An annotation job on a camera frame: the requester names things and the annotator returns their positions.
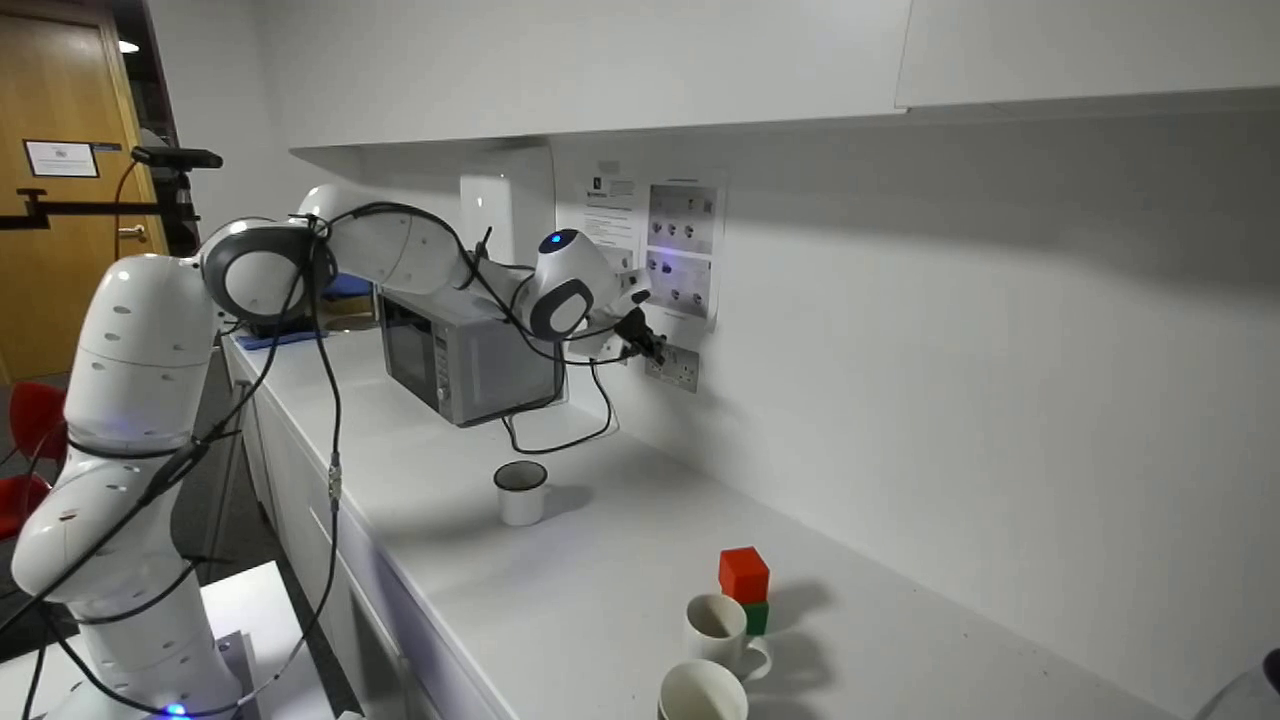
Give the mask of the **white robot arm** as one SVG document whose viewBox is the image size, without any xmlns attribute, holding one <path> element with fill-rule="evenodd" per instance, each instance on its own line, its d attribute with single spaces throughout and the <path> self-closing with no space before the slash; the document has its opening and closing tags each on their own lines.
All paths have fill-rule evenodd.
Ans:
<svg viewBox="0 0 1280 720">
<path fill-rule="evenodd" d="M 80 328 L 63 394 L 68 458 L 20 526 L 14 577 L 74 610 L 76 669 L 103 705 L 161 720 L 242 720 L 242 686 L 172 543 L 178 485 L 214 436 L 195 425 L 215 321 L 286 328 L 333 277 L 432 297 L 500 289 L 451 223 L 322 182 L 286 218 L 234 218 L 192 259 L 116 259 Z"/>
</svg>

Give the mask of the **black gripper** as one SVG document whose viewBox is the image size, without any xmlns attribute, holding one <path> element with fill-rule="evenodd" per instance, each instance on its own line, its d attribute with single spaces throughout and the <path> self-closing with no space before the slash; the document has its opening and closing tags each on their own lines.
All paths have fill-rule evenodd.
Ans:
<svg viewBox="0 0 1280 720">
<path fill-rule="evenodd" d="M 621 321 L 617 321 L 617 335 L 624 341 L 624 347 L 631 357 L 649 357 L 649 358 L 663 358 L 663 341 L 653 332 L 649 314 L 642 303 L 631 303 Z"/>
</svg>

